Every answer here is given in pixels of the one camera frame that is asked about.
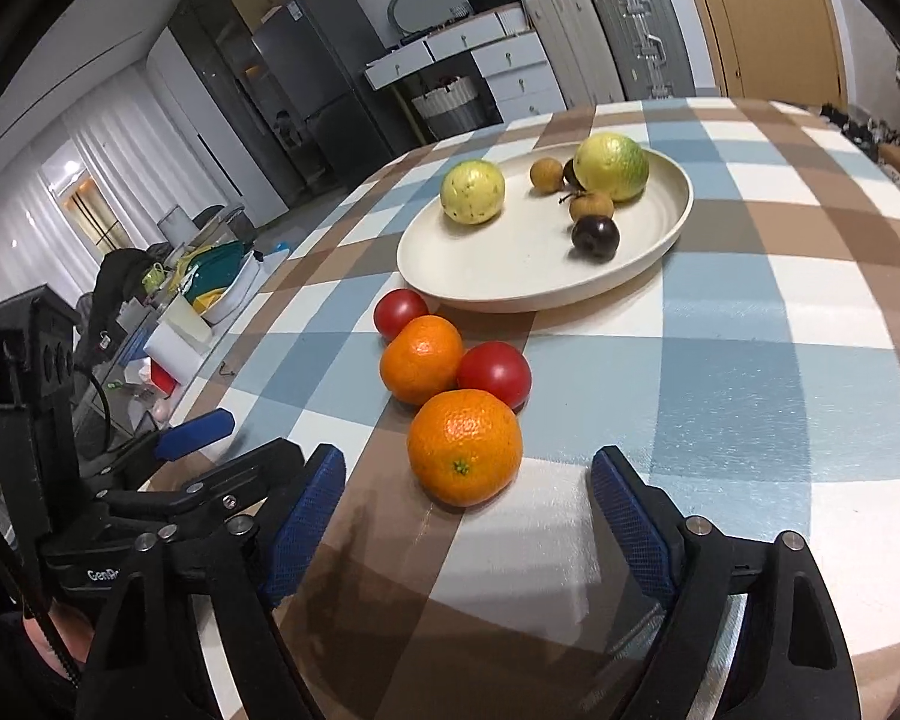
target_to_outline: silver suitcase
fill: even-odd
[[[567,108],[624,100],[592,0],[526,0]]]
[[[628,100],[693,97],[697,90],[670,0],[594,0]]]

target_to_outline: white curtain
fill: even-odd
[[[91,292],[100,255],[74,231],[24,148],[0,176],[0,301],[42,284],[71,306]]]
[[[136,66],[84,95],[63,124],[135,247],[165,240],[156,223],[175,205],[192,218],[228,203]]]

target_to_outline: metal screw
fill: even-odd
[[[803,536],[799,533],[794,533],[793,531],[784,531],[783,533],[783,544],[787,549],[799,552],[806,546],[806,543],[807,542],[803,540]]]
[[[249,533],[250,528],[252,527],[253,517],[251,517],[249,514],[237,514],[237,517],[228,519],[228,521],[226,522],[226,528],[234,536],[242,536],[244,533]]]
[[[687,517],[686,526],[694,536],[709,536],[713,530],[713,523],[710,520],[706,517],[697,517],[696,514],[693,517]]]
[[[137,552],[149,552],[156,545],[156,535],[154,533],[140,533],[137,541],[133,543],[133,548]]]

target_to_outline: checkered tablecloth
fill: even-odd
[[[410,475],[413,413],[377,371],[372,308],[401,285],[400,235],[458,160],[600,128],[683,165],[693,214],[661,264],[607,295],[439,308],[468,344],[523,349],[533,393],[514,484],[479,509],[437,507]],[[900,698],[900,192],[797,108],[624,103],[407,154],[271,277],[175,422],[218,406],[235,435],[165,484],[274,437],[346,455],[343,501],[280,623],[328,717],[557,720],[612,703],[636,669],[607,650],[647,605],[591,514],[586,469],[609,443],[725,533],[805,533],[865,717]]]

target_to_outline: tomato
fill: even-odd
[[[463,355],[457,371],[457,385],[461,389],[482,389],[512,409],[527,400],[531,384],[533,377],[527,359],[502,341],[474,346]]]
[[[392,341],[408,324],[418,317],[426,317],[430,309],[413,290],[394,290],[386,293],[373,309],[373,324],[387,341]]]

